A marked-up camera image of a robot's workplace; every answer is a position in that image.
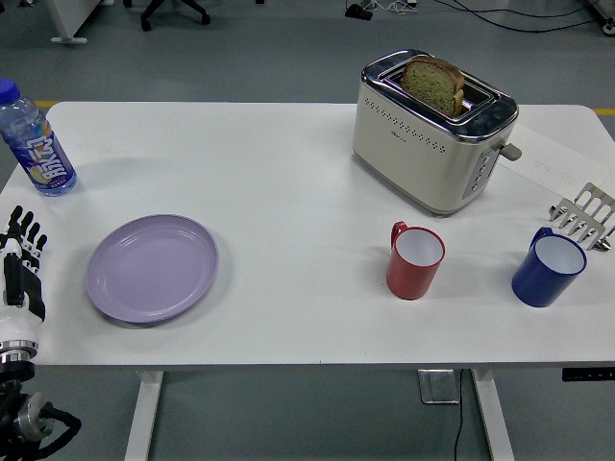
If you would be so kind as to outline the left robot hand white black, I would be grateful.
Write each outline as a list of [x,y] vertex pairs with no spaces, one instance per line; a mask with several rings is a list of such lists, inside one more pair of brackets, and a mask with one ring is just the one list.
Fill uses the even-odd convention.
[[1,232],[2,342],[37,342],[45,319],[39,269],[46,242],[33,212],[16,206]]

